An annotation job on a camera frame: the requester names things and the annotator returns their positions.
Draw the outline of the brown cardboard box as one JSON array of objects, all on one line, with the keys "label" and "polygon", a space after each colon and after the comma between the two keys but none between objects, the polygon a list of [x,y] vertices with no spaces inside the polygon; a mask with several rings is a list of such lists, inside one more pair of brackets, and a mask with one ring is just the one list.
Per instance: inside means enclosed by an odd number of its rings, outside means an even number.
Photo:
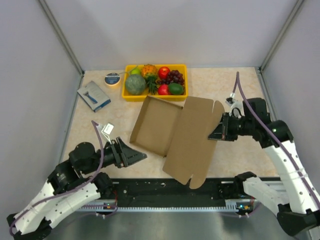
[{"label": "brown cardboard box", "polygon": [[188,96],[183,106],[147,96],[129,142],[165,158],[162,170],[190,189],[200,188],[208,175],[217,141],[209,135],[221,121],[220,101]]}]

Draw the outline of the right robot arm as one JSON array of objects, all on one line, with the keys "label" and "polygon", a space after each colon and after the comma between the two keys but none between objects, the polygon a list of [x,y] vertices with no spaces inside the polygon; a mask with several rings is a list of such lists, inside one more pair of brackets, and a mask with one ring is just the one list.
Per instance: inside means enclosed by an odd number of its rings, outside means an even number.
[{"label": "right robot arm", "polygon": [[308,231],[313,240],[320,238],[320,194],[303,167],[293,135],[282,120],[272,121],[266,101],[260,97],[239,102],[226,99],[225,112],[209,140],[233,142],[251,136],[272,160],[284,193],[276,191],[252,172],[237,175],[233,192],[239,198],[250,196],[268,208],[289,236]]}]

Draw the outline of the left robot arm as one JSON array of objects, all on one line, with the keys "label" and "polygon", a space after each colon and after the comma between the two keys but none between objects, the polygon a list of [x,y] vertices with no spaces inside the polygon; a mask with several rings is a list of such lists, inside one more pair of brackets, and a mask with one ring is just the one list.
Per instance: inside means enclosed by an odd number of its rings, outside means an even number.
[{"label": "left robot arm", "polygon": [[101,198],[114,196],[114,184],[100,170],[114,165],[127,168],[147,154],[127,146],[120,137],[95,149],[90,142],[79,143],[48,176],[42,189],[21,212],[7,217],[15,240],[43,240],[63,219]]}]

